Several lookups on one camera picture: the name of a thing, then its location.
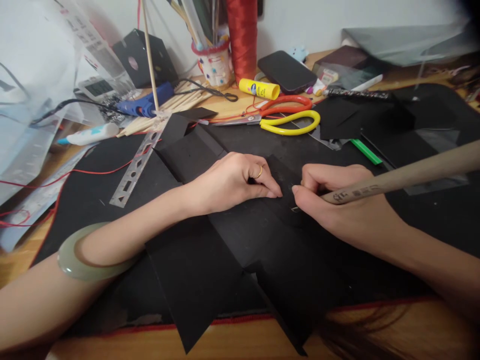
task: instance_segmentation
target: green marker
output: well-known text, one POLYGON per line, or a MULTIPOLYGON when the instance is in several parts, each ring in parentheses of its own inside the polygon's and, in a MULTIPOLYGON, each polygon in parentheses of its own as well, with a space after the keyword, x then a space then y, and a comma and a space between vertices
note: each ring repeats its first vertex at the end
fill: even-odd
POLYGON ((358 139, 350 140, 353 145, 365 155, 374 165, 381 164, 383 161, 375 155, 363 142, 358 139))

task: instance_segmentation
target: yellow glue stick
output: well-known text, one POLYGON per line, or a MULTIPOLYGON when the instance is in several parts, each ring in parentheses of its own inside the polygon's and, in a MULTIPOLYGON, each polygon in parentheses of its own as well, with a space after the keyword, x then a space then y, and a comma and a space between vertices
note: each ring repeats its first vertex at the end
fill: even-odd
POLYGON ((280 86, 278 84, 254 81, 245 78, 240 80, 238 88, 244 93, 270 100, 276 100, 280 94, 280 86))

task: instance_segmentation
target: red spool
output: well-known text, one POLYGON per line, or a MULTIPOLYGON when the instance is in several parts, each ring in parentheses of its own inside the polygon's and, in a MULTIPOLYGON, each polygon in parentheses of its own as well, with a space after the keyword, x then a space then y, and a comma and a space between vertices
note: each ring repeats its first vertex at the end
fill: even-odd
POLYGON ((238 84, 257 74, 257 0, 226 0, 231 62, 238 84))

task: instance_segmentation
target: jade bangle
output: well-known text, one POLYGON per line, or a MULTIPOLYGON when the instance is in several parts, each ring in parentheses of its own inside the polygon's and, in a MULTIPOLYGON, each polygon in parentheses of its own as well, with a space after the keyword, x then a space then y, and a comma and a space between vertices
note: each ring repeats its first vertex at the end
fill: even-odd
POLYGON ((135 256, 132 259, 113 266, 90 266, 84 264, 77 258, 75 254, 77 242, 106 224, 108 224, 108 222, 99 222, 86 226, 74 232, 63 242, 58 250, 57 262, 65 274, 74 279, 95 282, 113 278, 129 269, 135 261, 137 261, 137 256, 135 256))

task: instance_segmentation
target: scissors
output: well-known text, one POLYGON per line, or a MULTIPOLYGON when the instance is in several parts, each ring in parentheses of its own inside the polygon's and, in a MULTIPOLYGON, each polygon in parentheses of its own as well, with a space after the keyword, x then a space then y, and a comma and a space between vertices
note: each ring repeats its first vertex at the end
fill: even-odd
POLYGON ((318 126, 318 124, 320 124, 320 114, 311 109, 312 109, 312 100, 310 100, 308 97, 299 96, 299 95, 287 95, 287 96, 281 96, 276 100, 267 102, 265 105, 263 105, 260 108, 260 113, 257 115, 252 115, 249 117, 244 117, 244 118, 235 119, 235 120, 215 122, 212 125, 227 126, 227 125, 242 125, 242 124, 247 124, 247 125, 260 124, 260 127, 262 129, 267 130, 271 133, 286 135, 286 136, 296 136, 296 135, 309 133, 312 130, 314 130, 318 126), (300 103, 302 104, 302 106, 272 107, 274 105, 287 103, 287 102, 300 103), (276 113, 293 113, 293 115, 289 115, 279 119, 272 119, 272 120, 263 118, 270 114, 276 114, 276 113), (302 127, 295 130, 277 127, 277 125, 286 124, 293 120, 297 120, 305 117, 313 119, 313 122, 306 127, 302 127))

